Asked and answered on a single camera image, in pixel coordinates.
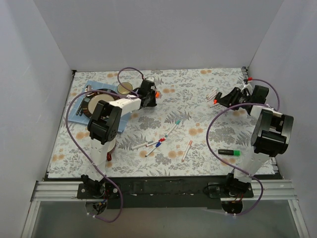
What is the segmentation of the teal capped white pen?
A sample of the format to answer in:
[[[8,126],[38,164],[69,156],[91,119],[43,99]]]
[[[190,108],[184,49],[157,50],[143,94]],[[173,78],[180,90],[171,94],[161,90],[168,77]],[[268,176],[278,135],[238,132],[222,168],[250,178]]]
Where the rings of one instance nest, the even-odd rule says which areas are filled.
[[[170,130],[165,134],[165,137],[168,137],[171,132],[180,124],[180,120],[178,120],[171,128]]]

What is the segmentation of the red cup with white inside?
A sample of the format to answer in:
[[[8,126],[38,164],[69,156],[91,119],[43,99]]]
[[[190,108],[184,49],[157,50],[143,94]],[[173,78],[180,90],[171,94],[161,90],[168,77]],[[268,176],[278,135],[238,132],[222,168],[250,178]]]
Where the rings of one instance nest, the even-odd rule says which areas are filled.
[[[106,155],[106,159],[107,161],[111,161],[112,160],[112,152],[115,149],[115,145],[116,145],[116,140],[114,139],[113,141],[111,141],[111,143],[109,144],[108,150],[107,150],[107,155]]]

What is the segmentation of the cream enamel mug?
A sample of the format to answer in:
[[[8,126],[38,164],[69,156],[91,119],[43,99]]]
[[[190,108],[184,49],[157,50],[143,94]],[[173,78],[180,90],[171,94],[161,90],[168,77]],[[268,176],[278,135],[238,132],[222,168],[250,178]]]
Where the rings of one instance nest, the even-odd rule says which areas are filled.
[[[117,86],[117,92],[122,95],[127,95],[133,90],[133,86],[129,82],[119,83]]]

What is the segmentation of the blue tiled placemat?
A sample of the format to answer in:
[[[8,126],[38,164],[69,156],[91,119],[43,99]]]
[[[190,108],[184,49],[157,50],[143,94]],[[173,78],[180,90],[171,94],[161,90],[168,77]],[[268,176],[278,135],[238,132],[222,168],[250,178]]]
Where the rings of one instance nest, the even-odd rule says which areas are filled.
[[[120,96],[122,96],[122,94],[119,94],[117,92],[117,86],[96,81],[88,81],[86,85],[91,85],[94,92],[111,95],[111,93],[109,92],[100,90],[106,88],[115,91],[118,94],[119,98]],[[99,124],[100,126],[104,126],[106,129],[108,128],[111,132],[116,129],[117,132],[122,133],[128,123],[128,119],[130,118],[131,113],[119,107],[121,105],[118,102],[119,99],[112,102],[99,101],[90,118],[86,117],[85,115],[76,115],[80,103],[82,102],[84,97],[89,94],[89,92],[84,92],[84,94],[79,97],[79,102],[75,103],[75,106],[68,115],[68,121],[85,125],[89,130],[97,130],[97,124]]]

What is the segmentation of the black rimmed dinner plate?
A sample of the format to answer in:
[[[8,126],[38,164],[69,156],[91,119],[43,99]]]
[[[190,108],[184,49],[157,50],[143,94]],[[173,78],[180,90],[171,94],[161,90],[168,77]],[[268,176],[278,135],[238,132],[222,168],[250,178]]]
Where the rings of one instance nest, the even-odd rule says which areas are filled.
[[[90,118],[97,106],[99,101],[105,102],[112,102],[119,99],[118,94],[111,90],[111,89],[100,89],[101,91],[109,92],[109,94],[103,94],[100,92],[90,93],[89,95],[85,96],[81,103],[81,111],[79,116],[85,115],[86,117]]]

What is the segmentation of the green capped black highlighter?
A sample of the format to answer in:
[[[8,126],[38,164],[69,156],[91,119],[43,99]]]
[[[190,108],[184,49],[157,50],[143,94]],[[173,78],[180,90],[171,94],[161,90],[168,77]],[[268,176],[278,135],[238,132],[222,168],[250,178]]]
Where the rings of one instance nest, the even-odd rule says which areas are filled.
[[[228,156],[240,156],[241,152],[239,150],[218,149],[218,154]]]

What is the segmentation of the blue capped white pen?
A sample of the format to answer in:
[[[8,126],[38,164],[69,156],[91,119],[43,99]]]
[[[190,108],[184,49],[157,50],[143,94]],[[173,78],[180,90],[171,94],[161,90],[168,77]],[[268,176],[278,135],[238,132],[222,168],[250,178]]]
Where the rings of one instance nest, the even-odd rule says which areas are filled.
[[[148,157],[151,153],[153,153],[159,146],[161,145],[161,142],[159,141],[156,145],[155,145],[155,147],[153,147],[152,149],[151,149],[151,151],[149,151],[146,155],[145,155],[145,157]]]

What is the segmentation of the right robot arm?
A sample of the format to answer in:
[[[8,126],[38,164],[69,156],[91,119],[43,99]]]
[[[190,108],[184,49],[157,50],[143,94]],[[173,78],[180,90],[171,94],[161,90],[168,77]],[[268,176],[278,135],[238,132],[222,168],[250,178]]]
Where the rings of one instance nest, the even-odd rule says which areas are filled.
[[[241,171],[234,169],[226,176],[223,190],[230,197],[248,192],[251,189],[251,176],[270,158],[285,153],[294,122],[293,116],[262,106],[269,93],[267,87],[256,85],[252,92],[250,88],[250,85],[242,89],[235,87],[225,96],[218,92],[214,99],[215,103],[227,108],[245,104],[241,108],[257,120],[251,136],[253,152],[240,165]]]

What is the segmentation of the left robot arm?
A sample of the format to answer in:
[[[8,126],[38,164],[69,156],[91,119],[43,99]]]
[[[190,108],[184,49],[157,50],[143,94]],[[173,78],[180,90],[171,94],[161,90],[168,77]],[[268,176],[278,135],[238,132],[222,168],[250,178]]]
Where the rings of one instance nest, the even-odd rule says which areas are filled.
[[[112,91],[90,90],[88,104],[95,103],[87,125],[91,139],[90,154],[86,157],[100,177],[93,180],[93,173],[81,175],[85,190],[94,198],[105,194],[105,165],[107,153],[113,148],[122,116],[142,109],[155,107],[156,85],[152,80],[144,79],[141,86],[120,97]]]

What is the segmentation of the pink capped white pen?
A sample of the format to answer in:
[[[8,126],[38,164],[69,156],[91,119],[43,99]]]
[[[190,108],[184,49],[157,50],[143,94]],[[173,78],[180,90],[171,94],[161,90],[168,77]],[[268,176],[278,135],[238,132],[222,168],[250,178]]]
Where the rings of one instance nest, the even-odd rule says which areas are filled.
[[[185,152],[184,152],[184,154],[183,154],[183,157],[182,157],[181,162],[184,162],[184,161],[185,161],[185,158],[186,158],[186,156],[187,156],[187,154],[188,154],[189,149],[190,149],[191,146],[192,146],[192,143],[193,143],[193,141],[190,140],[189,143],[188,143],[188,145],[187,145],[187,147],[186,147],[186,150],[185,150]]]

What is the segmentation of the orange capped black highlighter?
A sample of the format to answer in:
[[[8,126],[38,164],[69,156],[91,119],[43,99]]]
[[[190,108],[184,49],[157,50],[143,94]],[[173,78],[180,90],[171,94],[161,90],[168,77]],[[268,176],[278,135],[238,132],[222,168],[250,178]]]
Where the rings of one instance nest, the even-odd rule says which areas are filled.
[[[217,104],[218,103],[218,100],[221,98],[222,96],[222,93],[221,92],[218,92],[213,100],[213,103],[214,104]]]

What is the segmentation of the steel spoon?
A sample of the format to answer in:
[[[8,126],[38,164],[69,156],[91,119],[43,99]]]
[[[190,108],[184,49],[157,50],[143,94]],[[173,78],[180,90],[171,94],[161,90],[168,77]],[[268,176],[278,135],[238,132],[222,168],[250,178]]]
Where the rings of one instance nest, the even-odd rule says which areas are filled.
[[[91,90],[92,90],[91,85],[87,85],[84,91],[88,92],[88,91],[91,91]],[[78,108],[78,110],[76,112],[77,116],[82,116],[82,114],[83,114],[83,112],[82,112],[82,104],[83,104],[83,102],[80,103],[80,106],[79,106],[79,108]]]

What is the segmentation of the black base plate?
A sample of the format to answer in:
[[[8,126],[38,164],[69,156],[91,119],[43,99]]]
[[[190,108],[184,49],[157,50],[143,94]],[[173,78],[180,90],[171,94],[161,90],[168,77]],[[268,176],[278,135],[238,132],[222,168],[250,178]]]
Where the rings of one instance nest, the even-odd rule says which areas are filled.
[[[120,177],[105,180],[102,197],[91,196],[83,182],[78,185],[79,199],[106,199],[108,209],[205,207],[221,209],[221,199],[233,199],[224,192],[225,176]],[[252,188],[243,198],[252,198]]]

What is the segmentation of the aluminium frame rail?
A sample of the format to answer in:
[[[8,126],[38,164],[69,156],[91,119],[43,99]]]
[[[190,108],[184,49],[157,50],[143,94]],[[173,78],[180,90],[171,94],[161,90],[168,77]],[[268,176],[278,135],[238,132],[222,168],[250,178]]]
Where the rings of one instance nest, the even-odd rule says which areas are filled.
[[[307,238],[290,180],[253,181],[231,204],[222,177],[115,178],[107,202],[79,180],[35,185],[24,238]]]

